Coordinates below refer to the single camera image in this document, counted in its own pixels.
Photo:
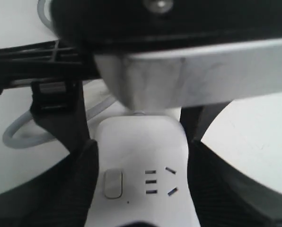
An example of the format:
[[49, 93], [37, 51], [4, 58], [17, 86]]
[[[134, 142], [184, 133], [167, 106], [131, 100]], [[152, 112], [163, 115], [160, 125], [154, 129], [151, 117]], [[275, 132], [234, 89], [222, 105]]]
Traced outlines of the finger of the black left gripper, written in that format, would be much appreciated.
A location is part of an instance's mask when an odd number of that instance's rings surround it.
[[211, 123], [226, 107], [226, 104], [212, 104], [181, 109], [180, 123], [187, 141], [201, 140]]

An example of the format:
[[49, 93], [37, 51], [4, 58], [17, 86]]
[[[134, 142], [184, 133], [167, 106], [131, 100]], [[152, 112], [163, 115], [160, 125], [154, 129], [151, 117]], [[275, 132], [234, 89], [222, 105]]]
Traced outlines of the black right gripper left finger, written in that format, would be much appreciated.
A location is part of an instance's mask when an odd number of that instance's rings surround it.
[[82, 227], [99, 171], [98, 146], [80, 151], [12, 190], [0, 194], [0, 227]]

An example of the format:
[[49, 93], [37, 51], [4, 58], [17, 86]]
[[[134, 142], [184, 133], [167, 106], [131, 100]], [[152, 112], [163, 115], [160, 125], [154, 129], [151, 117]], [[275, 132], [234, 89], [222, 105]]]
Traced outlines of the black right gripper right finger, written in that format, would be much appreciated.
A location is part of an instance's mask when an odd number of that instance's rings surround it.
[[202, 227], [282, 227], [282, 194], [239, 172], [200, 141], [189, 144], [187, 179]]

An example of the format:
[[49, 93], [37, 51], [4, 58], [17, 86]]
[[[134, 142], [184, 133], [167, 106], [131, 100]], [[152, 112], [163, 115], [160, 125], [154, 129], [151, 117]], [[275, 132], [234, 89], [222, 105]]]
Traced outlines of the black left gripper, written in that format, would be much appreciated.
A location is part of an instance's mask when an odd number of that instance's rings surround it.
[[0, 49], [0, 95], [31, 85], [33, 120], [73, 156], [90, 140], [82, 81], [100, 77], [93, 57], [60, 40]]

